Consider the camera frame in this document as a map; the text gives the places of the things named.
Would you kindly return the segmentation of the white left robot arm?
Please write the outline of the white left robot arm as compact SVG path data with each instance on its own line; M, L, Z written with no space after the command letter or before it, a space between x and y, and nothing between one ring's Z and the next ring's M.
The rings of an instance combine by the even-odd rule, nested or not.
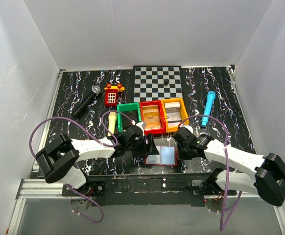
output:
M96 142L95 140L70 139L67 134L61 134L53 142L40 150L35 159L48 184L62 182L78 189L86 184L85 174L75 164L89 159L109 159L123 156L131 152L133 157L145 158L149 155L159 155L152 134L144 135L140 126L133 125L124 132L115 133L118 141L108 136Z

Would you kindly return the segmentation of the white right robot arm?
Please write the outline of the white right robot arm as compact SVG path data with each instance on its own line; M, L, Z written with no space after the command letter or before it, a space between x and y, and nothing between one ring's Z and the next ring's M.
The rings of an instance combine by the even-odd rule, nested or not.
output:
M268 156L263 156L244 152L230 145L224 146L206 134L196 137L185 127L179 128L172 137L177 142L182 157L200 157L234 168L233 172L217 168L202 189L219 193L227 188L258 195L273 206L279 207L284 203L285 163L279 155L269 153Z

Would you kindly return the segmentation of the red leather card holder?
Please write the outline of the red leather card holder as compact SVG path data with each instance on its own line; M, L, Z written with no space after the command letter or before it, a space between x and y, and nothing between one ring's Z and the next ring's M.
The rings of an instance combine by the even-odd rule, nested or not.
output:
M146 165L177 166L177 148L175 146L156 146L158 155L148 155Z

